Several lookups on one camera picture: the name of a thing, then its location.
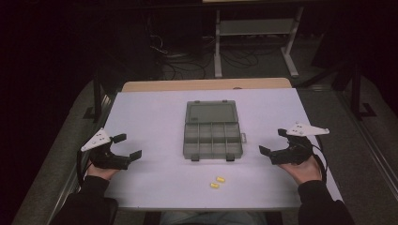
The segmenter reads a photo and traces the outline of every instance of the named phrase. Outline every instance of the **white tabletop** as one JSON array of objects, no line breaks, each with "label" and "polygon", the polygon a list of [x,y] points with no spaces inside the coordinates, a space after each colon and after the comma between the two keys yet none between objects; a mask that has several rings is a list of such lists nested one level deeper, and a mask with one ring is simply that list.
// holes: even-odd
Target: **white tabletop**
[{"label": "white tabletop", "polygon": [[[237,104],[240,131],[247,137],[242,158],[184,159],[187,102],[223,99]],[[258,149],[260,144],[271,150],[286,148],[287,139],[278,135],[278,128],[291,128],[297,121],[310,124],[293,88],[119,93],[105,130],[110,136],[126,133],[127,139],[111,149],[121,156],[143,150],[143,156],[114,176],[106,196],[136,210],[299,207],[297,184]],[[314,136],[309,138],[317,145]],[[217,176],[225,183],[211,188]],[[330,172],[327,185],[332,198],[341,200]]]}]

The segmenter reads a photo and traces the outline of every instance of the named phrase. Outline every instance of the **small yellow block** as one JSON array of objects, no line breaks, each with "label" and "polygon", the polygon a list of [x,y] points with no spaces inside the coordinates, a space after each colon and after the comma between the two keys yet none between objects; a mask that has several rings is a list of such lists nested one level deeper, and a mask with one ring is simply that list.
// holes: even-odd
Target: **small yellow block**
[{"label": "small yellow block", "polygon": [[211,188],[215,188],[215,189],[220,187],[219,184],[215,184],[215,183],[211,183],[210,186],[211,186]]},{"label": "small yellow block", "polygon": [[216,180],[220,183],[225,183],[225,179],[223,177],[217,176]]}]

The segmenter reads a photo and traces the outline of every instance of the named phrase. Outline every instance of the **dark background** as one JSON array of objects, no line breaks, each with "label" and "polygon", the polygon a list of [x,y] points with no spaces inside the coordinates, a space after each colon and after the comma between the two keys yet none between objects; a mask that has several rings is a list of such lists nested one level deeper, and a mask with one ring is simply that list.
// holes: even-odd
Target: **dark background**
[{"label": "dark background", "polygon": [[[0,5],[1,224],[12,221],[74,99],[93,74],[99,74],[108,93],[126,81],[157,80],[161,75],[156,54],[149,48],[147,12],[99,15],[82,13],[73,4],[20,0]],[[382,2],[307,7],[299,28],[304,35],[325,34],[315,66],[328,68],[348,56],[354,58],[395,113],[397,8]],[[150,15],[155,22],[151,29],[162,32],[165,44],[178,42],[189,48],[202,35],[214,36],[214,21],[209,19],[213,14],[195,11],[184,25],[179,18],[189,18],[187,13],[174,17],[155,13]],[[231,11],[225,16],[237,14]],[[199,29],[192,29],[192,24]],[[179,32],[171,33],[176,26]]]}]

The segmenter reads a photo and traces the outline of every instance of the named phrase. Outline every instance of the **plastic organizer box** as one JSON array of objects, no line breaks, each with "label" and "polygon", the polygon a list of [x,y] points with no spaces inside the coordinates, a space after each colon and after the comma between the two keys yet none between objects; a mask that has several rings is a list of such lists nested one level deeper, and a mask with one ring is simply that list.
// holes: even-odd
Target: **plastic organizer box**
[{"label": "plastic organizer box", "polygon": [[192,161],[241,158],[243,149],[235,101],[187,103],[183,154]]}]

